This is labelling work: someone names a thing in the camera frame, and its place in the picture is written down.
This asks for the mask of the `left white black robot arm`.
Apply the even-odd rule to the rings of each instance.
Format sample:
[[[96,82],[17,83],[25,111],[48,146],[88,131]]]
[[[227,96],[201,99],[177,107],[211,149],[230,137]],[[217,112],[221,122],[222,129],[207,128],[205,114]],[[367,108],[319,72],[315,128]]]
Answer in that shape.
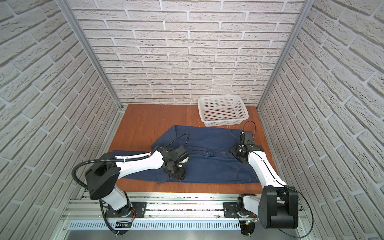
[[[163,169],[165,173],[178,181],[186,177],[184,164],[189,160],[184,146],[177,149],[159,147],[150,153],[134,156],[114,156],[108,153],[106,159],[92,162],[86,171],[86,189],[92,200],[107,204],[115,217],[127,217],[133,212],[128,195],[117,187],[117,180],[146,170]]]

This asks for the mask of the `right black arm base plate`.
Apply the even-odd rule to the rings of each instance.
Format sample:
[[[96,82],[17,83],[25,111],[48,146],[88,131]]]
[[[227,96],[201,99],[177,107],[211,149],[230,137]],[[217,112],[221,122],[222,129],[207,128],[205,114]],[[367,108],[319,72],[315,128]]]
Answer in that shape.
[[[240,204],[234,202],[223,203],[224,217],[225,218],[253,218],[258,219],[254,213],[240,207]]]

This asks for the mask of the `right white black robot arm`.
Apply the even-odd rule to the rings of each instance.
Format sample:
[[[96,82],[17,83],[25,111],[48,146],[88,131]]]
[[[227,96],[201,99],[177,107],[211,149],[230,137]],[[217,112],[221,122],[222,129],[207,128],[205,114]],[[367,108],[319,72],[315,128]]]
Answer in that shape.
[[[259,217],[265,229],[295,229],[299,224],[299,194],[278,176],[261,146],[252,141],[234,144],[230,152],[256,173],[263,192],[260,198],[242,197],[243,208]]]

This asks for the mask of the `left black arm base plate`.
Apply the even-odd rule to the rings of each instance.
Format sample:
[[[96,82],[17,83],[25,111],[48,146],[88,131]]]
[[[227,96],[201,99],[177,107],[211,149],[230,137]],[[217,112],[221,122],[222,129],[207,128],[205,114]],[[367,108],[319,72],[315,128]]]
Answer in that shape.
[[[117,211],[108,205],[105,215],[107,218],[133,218],[134,214],[136,214],[136,218],[143,218],[146,209],[146,202],[130,202],[127,207],[123,207]]]

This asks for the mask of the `dark blue denim trousers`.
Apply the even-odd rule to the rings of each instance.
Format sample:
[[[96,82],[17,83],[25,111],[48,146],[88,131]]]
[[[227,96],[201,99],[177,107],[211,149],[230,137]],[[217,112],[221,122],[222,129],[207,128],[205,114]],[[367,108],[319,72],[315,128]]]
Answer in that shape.
[[[173,126],[151,146],[176,149],[186,145],[189,160],[185,183],[195,184],[248,184],[258,183],[253,168],[239,162],[230,152],[240,142],[240,130]]]

